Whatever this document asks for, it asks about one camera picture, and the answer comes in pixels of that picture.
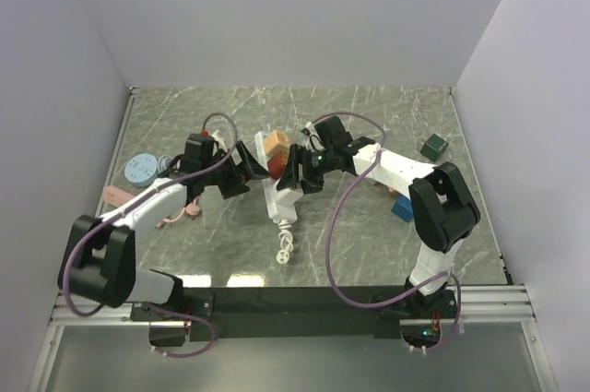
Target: green cube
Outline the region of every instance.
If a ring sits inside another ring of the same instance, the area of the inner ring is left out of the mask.
[[[426,140],[424,146],[422,146],[420,154],[422,154],[428,160],[435,162],[441,157],[443,152],[446,151],[448,146],[448,141],[446,141],[444,138],[440,138],[436,134],[432,134],[429,139]]]

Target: white power strip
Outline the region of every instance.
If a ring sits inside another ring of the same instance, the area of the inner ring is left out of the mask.
[[[265,153],[266,135],[259,132],[254,136],[256,144],[256,155],[258,162],[268,170],[267,162],[269,157]],[[289,261],[290,253],[293,251],[293,235],[289,231],[291,224],[297,220],[297,211],[295,202],[303,196],[303,191],[299,187],[296,189],[283,189],[277,191],[277,181],[272,178],[266,178],[262,181],[262,187],[265,191],[266,210],[268,217],[274,221],[279,228],[278,238],[281,249],[277,253],[277,262],[284,265]]]

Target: red block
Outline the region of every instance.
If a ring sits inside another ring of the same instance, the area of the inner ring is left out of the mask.
[[[282,150],[273,155],[273,157],[266,164],[268,166],[268,173],[270,173],[271,178],[278,180],[283,176],[283,173],[285,173],[285,170],[287,169],[288,158],[289,155],[287,155]]]

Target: brown cube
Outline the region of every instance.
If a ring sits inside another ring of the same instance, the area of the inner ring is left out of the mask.
[[[289,155],[289,137],[281,131],[271,132],[264,141],[265,154],[267,157],[273,157],[277,152],[282,151]]]
[[[283,176],[283,173],[285,173],[285,170],[287,169],[288,158],[289,156],[282,150],[273,155],[273,157],[266,164],[268,166],[268,173],[270,173],[271,178],[278,180]]]

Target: marble tabletop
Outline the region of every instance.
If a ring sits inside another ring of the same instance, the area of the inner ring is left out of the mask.
[[[385,127],[386,146],[415,160],[433,133],[450,146],[449,160],[463,173],[481,210],[481,222],[456,256],[455,272],[466,284],[505,284],[503,263],[447,88],[391,87],[227,87],[140,88],[130,101],[110,183],[137,194],[124,178],[136,154],[176,155],[191,132],[200,132],[206,115],[223,111],[235,120],[240,138],[255,155],[254,135],[279,129],[297,139],[305,123],[323,113],[353,110]],[[354,137],[377,138],[366,122],[343,117]],[[213,120],[209,130],[224,126]],[[186,278],[197,286],[326,285],[326,232],[335,204],[353,177],[332,172],[324,191],[305,196],[293,225],[296,252],[285,266],[276,261],[278,229],[267,216],[260,182],[251,191],[223,200],[215,187],[201,197],[202,215],[154,229],[137,245],[141,267]],[[394,199],[379,184],[363,182],[343,207],[334,233],[332,265],[341,285],[403,284],[416,261],[419,237],[413,223],[391,213]]]

